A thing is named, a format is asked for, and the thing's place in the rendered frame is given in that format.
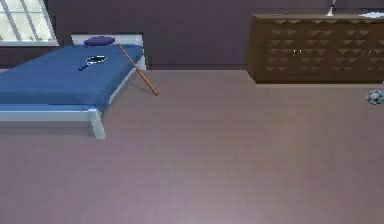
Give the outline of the black tennis racket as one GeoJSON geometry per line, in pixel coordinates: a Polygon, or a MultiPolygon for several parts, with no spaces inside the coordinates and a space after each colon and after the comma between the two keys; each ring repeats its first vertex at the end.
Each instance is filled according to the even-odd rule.
{"type": "Polygon", "coordinates": [[[104,62],[106,59],[107,59],[106,56],[92,56],[92,57],[89,57],[86,60],[86,63],[82,67],[79,68],[79,71],[83,71],[84,69],[86,69],[90,65],[104,62]]]}

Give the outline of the white and grey ball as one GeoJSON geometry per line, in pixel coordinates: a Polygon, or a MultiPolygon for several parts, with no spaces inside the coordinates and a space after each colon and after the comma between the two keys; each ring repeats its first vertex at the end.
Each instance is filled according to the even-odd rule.
{"type": "Polygon", "coordinates": [[[372,105],[378,105],[384,103],[384,91],[371,90],[366,95],[366,100],[372,105]]]}

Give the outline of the purple pillow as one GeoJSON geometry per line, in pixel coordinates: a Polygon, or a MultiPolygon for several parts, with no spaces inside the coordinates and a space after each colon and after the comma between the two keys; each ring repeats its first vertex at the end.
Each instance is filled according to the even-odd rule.
{"type": "Polygon", "coordinates": [[[108,46],[115,42],[113,37],[108,36],[94,36],[86,39],[84,44],[86,46],[108,46]]]}

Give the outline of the brown wooden baseball bat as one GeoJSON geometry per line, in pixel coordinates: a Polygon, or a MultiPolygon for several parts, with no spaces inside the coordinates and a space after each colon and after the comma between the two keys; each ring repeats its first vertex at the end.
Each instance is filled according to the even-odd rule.
{"type": "Polygon", "coordinates": [[[141,71],[141,69],[138,67],[138,65],[133,61],[133,59],[129,56],[129,54],[125,51],[125,49],[122,47],[120,43],[117,43],[117,46],[122,51],[122,53],[128,58],[130,63],[133,65],[133,67],[136,69],[136,71],[139,73],[142,80],[146,83],[146,85],[149,87],[149,89],[152,91],[152,93],[155,96],[159,96],[158,90],[155,88],[155,86],[150,82],[150,80],[145,76],[145,74],[141,71]]]}

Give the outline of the pale flat object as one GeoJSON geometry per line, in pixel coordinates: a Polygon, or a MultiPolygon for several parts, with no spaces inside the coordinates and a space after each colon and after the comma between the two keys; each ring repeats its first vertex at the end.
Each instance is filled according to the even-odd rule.
{"type": "Polygon", "coordinates": [[[367,12],[360,14],[359,16],[370,19],[384,18],[384,12],[367,12]]]}

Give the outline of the white desk lamp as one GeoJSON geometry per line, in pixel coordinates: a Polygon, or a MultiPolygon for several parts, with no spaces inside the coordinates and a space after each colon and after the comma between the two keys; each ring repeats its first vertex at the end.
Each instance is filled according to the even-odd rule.
{"type": "Polygon", "coordinates": [[[328,13],[326,14],[327,17],[334,16],[333,10],[335,8],[336,1],[337,0],[332,0],[332,3],[330,4],[329,10],[328,10],[328,13]]]}

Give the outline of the white framed window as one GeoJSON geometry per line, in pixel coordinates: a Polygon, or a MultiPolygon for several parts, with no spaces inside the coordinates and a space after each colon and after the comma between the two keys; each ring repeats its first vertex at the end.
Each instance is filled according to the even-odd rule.
{"type": "Polygon", "coordinates": [[[0,0],[1,47],[58,45],[44,0],[0,0]]]}

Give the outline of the white bed with blue cover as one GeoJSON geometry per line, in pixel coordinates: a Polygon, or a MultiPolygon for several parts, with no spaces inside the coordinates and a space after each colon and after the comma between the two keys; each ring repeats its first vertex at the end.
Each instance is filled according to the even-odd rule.
{"type": "Polygon", "coordinates": [[[143,36],[115,35],[108,46],[86,46],[86,35],[73,43],[0,73],[0,121],[88,122],[98,139],[105,137],[103,112],[136,69],[146,68],[143,36]],[[92,56],[104,62],[79,71],[92,56]]]}

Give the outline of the dark brown wooden dresser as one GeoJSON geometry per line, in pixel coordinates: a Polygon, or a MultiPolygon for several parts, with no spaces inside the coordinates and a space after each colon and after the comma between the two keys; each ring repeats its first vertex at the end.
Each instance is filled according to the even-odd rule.
{"type": "Polygon", "coordinates": [[[257,84],[381,84],[384,15],[253,14],[245,68],[257,84]]]}

